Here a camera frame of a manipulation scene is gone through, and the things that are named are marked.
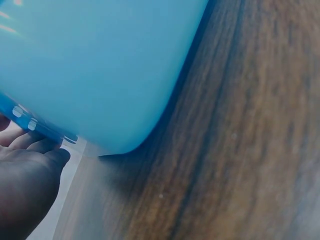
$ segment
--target hand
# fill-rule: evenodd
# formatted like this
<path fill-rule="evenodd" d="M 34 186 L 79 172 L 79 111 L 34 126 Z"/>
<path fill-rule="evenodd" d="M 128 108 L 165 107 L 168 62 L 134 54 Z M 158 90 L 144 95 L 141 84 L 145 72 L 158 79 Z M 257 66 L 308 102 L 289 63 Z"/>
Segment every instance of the hand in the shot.
<path fill-rule="evenodd" d="M 10 121 L 0 115 L 0 131 Z M 48 213 L 70 154 L 35 132 L 0 133 L 0 239 L 26 239 Z"/>

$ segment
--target light blue lid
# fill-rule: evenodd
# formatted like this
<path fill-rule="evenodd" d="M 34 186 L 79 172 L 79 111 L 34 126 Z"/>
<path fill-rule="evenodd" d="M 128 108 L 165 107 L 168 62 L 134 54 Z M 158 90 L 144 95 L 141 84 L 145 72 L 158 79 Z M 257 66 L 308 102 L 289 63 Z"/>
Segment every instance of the light blue lid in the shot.
<path fill-rule="evenodd" d="M 207 2 L 5 0 L 0 111 L 103 149 L 89 155 L 133 150 L 160 118 Z"/>

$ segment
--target wood grain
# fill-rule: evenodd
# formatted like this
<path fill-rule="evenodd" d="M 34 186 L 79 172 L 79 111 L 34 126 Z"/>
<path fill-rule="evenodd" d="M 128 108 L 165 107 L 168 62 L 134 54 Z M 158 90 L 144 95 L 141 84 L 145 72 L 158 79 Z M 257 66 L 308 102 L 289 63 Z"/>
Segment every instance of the wood grain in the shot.
<path fill-rule="evenodd" d="M 56 240 L 320 239 L 320 1 L 210 1 L 160 123 L 82 159 Z"/>

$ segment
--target finger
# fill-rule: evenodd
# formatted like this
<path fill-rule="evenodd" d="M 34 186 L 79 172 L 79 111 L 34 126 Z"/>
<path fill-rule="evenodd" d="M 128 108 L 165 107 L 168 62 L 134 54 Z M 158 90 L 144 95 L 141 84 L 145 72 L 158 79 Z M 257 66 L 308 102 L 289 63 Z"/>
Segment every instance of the finger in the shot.
<path fill-rule="evenodd" d="M 5 130 L 10 124 L 10 120 L 0 113 L 0 131 Z"/>
<path fill-rule="evenodd" d="M 41 154 L 45 154 L 49 151 L 52 151 L 54 149 L 58 149 L 60 147 L 60 143 L 57 143 L 55 141 L 52 141 L 48 138 L 42 139 L 40 141 L 37 141 L 35 143 L 32 143 L 27 150 L 38 152 Z"/>
<path fill-rule="evenodd" d="M 35 131 L 29 131 L 22 136 L 17 137 L 10 145 L 11 149 L 27 149 L 31 144 L 38 142 L 45 137 Z"/>
<path fill-rule="evenodd" d="M 14 130 L 6 130 L 0 133 L 0 145 L 3 147 L 9 147 L 9 145 L 18 137 L 22 136 L 26 132 L 21 128 Z"/>
<path fill-rule="evenodd" d="M 50 161 L 53 161 L 55 165 L 60 168 L 61 171 L 70 159 L 70 153 L 63 148 L 48 151 L 44 155 L 48 157 Z"/>

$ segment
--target table surface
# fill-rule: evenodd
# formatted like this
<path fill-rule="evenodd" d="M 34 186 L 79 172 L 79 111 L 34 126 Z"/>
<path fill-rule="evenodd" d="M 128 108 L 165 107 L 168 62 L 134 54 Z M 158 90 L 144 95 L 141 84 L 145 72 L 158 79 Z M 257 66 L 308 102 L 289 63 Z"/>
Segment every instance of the table surface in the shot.
<path fill-rule="evenodd" d="M 159 124 L 82 159 L 54 239 L 320 239 L 319 61 L 319 0 L 210 1 Z"/>

